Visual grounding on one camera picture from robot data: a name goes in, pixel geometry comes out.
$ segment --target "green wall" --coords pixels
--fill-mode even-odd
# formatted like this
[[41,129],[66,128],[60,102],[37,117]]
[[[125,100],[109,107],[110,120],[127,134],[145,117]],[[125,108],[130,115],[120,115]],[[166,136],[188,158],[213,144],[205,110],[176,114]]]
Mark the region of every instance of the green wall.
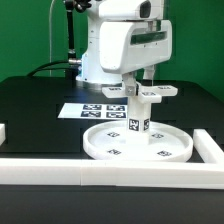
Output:
[[[0,81],[25,75],[49,62],[50,5],[51,0],[0,2]],[[173,54],[169,62],[158,66],[157,79],[193,81],[224,101],[223,8],[221,0],[170,0]],[[81,55],[86,48],[86,15],[76,13],[74,22],[80,29],[75,44]],[[57,0],[53,11],[53,60],[66,57],[66,15],[62,0]]]

